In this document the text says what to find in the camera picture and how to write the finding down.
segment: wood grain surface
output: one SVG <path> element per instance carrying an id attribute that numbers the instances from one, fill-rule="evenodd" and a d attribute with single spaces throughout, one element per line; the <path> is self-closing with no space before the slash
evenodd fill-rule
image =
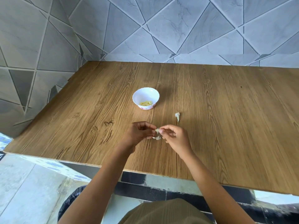
<path id="1" fill-rule="evenodd" d="M 100 166 L 129 123 L 177 124 L 220 183 L 299 195 L 298 85 L 299 69 L 88 62 L 5 151 Z M 142 87 L 159 91 L 154 109 L 132 102 Z M 192 179 L 163 140 L 125 169 Z"/>

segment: person's right hand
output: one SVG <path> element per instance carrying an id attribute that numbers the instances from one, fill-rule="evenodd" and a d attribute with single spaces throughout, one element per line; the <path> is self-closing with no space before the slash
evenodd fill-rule
<path id="1" fill-rule="evenodd" d="M 166 143 L 169 143 L 181 159 L 184 159 L 187 155 L 194 154 L 190 145 L 188 132 L 184 128 L 165 125 L 159 128 L 159 133 L 163 139 L 166 139 Z"/>

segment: bowl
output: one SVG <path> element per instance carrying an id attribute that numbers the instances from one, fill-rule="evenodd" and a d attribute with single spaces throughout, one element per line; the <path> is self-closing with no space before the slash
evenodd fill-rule
<path id="1" fill-rule="evenodd" d="M 141 88 L 133 94 L 133 102 L 143 110 L 152 109 L 160 98 L 160 94 L 157 90 L 150 87 Z M 145 101 L 152 101 L 152 105 L 149 106 L 142 106 L 140 105 L 141 102 Z"/>

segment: forearm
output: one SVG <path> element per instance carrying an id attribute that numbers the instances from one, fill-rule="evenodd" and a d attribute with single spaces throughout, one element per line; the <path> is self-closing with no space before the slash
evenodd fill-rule
<path id="1" fill-rule="evenodd" d="M 101 169 L 76 198 L 59 224 L 99 224 L 130 153 L 118 145 Z"/>
<path id="2" fill-rule="evenodd" d="M 211 172 L 195 154 L 188 154 L 184 158 L 184 161 L 210 207 L 217 223 L 255 223 L 218 183 Z"/>

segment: person's right arm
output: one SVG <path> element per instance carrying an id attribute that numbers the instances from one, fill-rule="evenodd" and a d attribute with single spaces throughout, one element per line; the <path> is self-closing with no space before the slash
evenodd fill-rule
<path id="1" fill-rule="evenodd" d="M 255 224 L 192 151 L 185 129 L 166 125 L 160 127 L 159 132 L 188 166 L 217 223 Z"/>

